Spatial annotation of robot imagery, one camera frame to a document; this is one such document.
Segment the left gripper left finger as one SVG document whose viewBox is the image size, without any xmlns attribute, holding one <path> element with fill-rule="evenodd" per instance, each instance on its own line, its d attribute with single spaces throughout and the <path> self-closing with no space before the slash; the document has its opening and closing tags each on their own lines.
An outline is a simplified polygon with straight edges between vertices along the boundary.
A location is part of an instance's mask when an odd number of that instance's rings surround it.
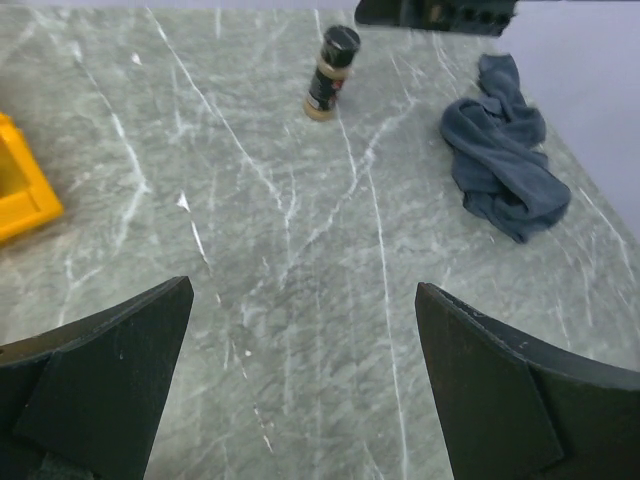
<svg viewBox="0 0 640 480">
<path fill-rule="evenodd" d="M 1 476 L 54 454 L 100 479 L 143 478 L 194 292 L 173 277 L 1 348 Z"/>
</svg>

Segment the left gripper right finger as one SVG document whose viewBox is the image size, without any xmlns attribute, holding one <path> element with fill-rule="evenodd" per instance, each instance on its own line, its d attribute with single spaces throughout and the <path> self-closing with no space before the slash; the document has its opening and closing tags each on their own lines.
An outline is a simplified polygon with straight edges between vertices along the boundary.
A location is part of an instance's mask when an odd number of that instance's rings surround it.
<svg viewBox="0 0 640 480">
<path fill-rule="evenodd" d="M 562 350 L 430 283 L 420 342 L 456 479 L 636 479 L 639 375 Z"/>
</svg>

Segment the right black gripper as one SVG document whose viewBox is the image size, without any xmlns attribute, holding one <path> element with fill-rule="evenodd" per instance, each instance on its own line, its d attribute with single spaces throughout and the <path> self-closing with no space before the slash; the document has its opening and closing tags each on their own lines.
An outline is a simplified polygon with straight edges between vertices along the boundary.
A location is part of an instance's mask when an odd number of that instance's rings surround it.
<svg viewBox="0 0 640 480">
<path fill-rule="evenodd" d="M 516 1 L 360 0 L 357 24 L 430 32 L 500 37 L 516 13 Z"/>
</svg>

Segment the small black-cap spice jar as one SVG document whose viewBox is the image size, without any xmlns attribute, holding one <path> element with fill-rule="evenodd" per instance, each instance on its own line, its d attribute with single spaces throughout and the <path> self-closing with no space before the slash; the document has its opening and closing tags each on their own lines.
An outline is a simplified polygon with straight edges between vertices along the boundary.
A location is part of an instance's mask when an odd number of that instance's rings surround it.
<svg viewBox="0 0 640 480">
<path fill-rule="evenodd" d="M 333 117 L 339 93 L 360 47 L 360 36 L 351 27 L 332 25 L 324 32 L 316 70 L 303 103 L 304 112 L 312 120 L 323 122 Z"/>
</svg>

